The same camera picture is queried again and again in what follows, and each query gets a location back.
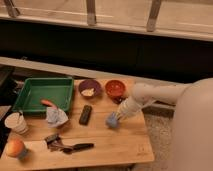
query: black cabinet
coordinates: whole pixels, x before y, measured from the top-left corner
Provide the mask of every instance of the black cabinet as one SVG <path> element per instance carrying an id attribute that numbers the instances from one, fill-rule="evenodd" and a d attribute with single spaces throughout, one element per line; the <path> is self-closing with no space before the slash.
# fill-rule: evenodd
<path id="1" fill-rule="evenodd" d="M 0 55 L 192 82 L 213 76 L 213 42 L 0 20 Z"/>

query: orange bowl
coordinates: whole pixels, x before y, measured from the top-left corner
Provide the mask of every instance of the orange bowl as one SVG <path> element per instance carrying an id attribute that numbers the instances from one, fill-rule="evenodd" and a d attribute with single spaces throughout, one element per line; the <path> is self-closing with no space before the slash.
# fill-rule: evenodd
<path id="1" fill-rule="evenodd" d="M 123 82 L 119 80 L 110 80 L 105 85 L 107 95 L 112 98 L 121 98 L 126 91 L 126 87 Z"/>

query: carrot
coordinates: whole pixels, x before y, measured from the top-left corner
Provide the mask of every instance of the carrot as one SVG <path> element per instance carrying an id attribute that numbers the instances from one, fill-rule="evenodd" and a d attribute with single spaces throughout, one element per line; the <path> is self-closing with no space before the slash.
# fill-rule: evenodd
<path id="1" fill-rule="evenodd" d="M 57 106 L 53 102 L 51 102 L 50 100 L 47 100 L 47 99 L 42 99 L 41 104 L 46 105 L 46 106 L 50 106 L 50 107 L 53 107 L 53 108 L 57 108 Z"/>

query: white cup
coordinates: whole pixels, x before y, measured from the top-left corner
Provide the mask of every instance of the white cup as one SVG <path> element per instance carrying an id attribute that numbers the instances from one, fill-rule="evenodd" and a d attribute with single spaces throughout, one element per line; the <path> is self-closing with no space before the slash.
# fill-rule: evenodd
<path id="1" fill-rule="evenodd" d="M 4 124 L 7 128 L 12 129 L 12 131 L 18 134 L 23 134 L 28 130 L 24 116 L 18 112 L 10 114 L 5 119 Z"/>

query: black handle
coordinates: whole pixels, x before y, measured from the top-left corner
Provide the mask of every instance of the black handle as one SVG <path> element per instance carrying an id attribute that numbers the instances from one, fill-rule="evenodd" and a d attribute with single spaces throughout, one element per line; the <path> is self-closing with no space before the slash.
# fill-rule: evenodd
<path id="1" fill-rule="evenodd" d="M 76 144 L 73 146 L 73 150 L 83 150 L 94 147 L 93 143 L 83 143 L 83 144 Z"/>

